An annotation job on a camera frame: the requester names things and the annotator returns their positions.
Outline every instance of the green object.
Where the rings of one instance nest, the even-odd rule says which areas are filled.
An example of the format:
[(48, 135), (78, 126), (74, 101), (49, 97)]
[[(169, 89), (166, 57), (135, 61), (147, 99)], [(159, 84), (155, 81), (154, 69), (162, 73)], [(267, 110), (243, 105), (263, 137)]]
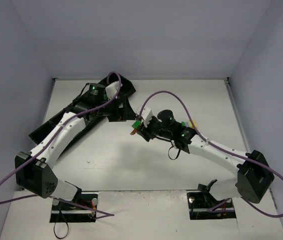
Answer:
[(137, 120), (137, 121), (135, 121), (134, 124), (131, 125), (131, 126), (132, 126), (133, 129), (136, 129), (136, 128), (138, 128), (138, 126), (141, 125), (141, 124), (142, 124), (142, 122), (139, 121), (139, 120)]

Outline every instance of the gray wall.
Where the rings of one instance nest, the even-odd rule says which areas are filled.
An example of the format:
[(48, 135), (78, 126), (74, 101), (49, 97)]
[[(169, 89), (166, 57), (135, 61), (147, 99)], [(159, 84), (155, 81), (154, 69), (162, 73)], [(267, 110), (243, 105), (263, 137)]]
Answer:
[[(283, 174), (283, 1), (269, 6), (230, 86), (250, 148), (262, 151)], [(272, 189), (282, 213), (283, 183), (277, 178)]]
[(271, 0), (11, 0), (54, 77), (229, 77)]
[[(52, 80), (38, 50), (9, 0), (0, 0), (0, 179), (14, 169), (19, 151), (29, 150), (28, 134), (38, 126)], [(0, 188), (0, 200), (15, 189), (11, 178)], [(0, 206), (0, 234), (9, 204)]]

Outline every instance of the white tabletop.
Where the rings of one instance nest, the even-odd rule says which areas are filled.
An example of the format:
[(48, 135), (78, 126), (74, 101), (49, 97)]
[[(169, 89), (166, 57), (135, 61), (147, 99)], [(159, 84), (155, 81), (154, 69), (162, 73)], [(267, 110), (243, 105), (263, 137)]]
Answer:
[[(70, 103), (86, 82), (56, 81), (46, 120)], [(172, 91), (184, 101), (204, 135), (245, 150), (224, 81), (137, 80), (132, 83), (136, 93), (129, 101), (134, 110), (153, 92)], [(177, 121), (187, 121), (181, 105), (170, 95), (157, 95), (148, 106), (154, 115), (171, 109)], [(71, 223), (67, 239), (283, 240), (279, 219), (265, 217), (237, 198), (234, 199), (237, 219), (189, 220), (185, 190), (232, 175), (208, 160), (186, 153), (181, 153), (178, 160), (170, 160), (169, 143), (156, 139), (146, 142), (139, 135), (131, 136), (132, 123), (103, 121), (57, 161), (53, 171), (58, 178), (84, 191), (101, 191), (98, 208), (115, 214), (96, 223)], [(16, 192), (15, 197), (24, 194), (27, 193)], [(24, 240), (26, 236), (34, 240), (55, 239), (53, 225), (49, 223), (51, 202), (39, 197), (13, 202), (1, 240)], [(258, 206), (276, 213), (269, 192)]]

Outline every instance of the white table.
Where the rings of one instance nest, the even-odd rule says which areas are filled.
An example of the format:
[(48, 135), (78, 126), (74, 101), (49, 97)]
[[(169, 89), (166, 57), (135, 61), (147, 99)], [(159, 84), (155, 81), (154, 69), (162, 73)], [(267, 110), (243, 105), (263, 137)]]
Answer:
[[(57, 80), (46, 120), (79, 93), (85, 80)], [(136, 80), (136, 93), (129, 99), (134, 110), (153, 92), (168, 90), (188, 107), (199, 130), (212, 140), (245, 150), (236, 117), (223, 80)], [(173, 111), (177, 121), (187, 121), (174, 97), (160, 94), (148, 103), (156, 115)], [(84, 191), (99, 191), (98, 208), (115, 214), (96, 223), (71, 223), (67, 239), (272, 239), (283, 240), (279, 219), (254, 211), (234, 199), (237, 219), (189, 220), (186, 190), (231, 173), (198, 156), (181, 153), (178, 160), (167, 156), (170, 144), (146, 142), (131, 136), (132, 121), (107, 122), (96, 126), (58, 160), (54, 172)], [(16, 192), (16, 196), (27, 194)], [(55, 239), (49, 223), (52, 200), (39, 197), (13, 202), (1, 240)], [(258, 205), (276, 213), (269, 192)]]

